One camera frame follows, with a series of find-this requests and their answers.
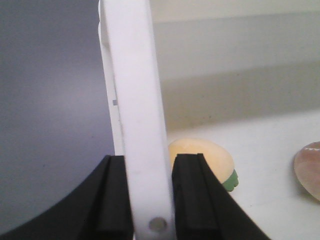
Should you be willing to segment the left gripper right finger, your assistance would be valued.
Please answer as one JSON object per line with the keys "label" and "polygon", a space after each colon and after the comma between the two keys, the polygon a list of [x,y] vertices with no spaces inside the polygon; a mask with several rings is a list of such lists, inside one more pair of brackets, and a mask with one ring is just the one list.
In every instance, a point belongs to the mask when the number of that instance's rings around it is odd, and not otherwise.
{"label": "left gripper right finger", "polygon": [[225,190],[202,154],[178,154],[172,183],[177,239],[269,239]]}

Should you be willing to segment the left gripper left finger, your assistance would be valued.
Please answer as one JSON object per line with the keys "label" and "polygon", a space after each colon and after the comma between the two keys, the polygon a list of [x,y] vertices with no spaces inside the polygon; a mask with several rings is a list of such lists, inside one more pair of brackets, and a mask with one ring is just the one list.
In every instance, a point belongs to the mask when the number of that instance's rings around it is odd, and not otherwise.
{"label": "left gripper left finger", "polygon": [[1,234],[2,240],[131,240],[134,236],[125,160],[105,156],[50,209]]}

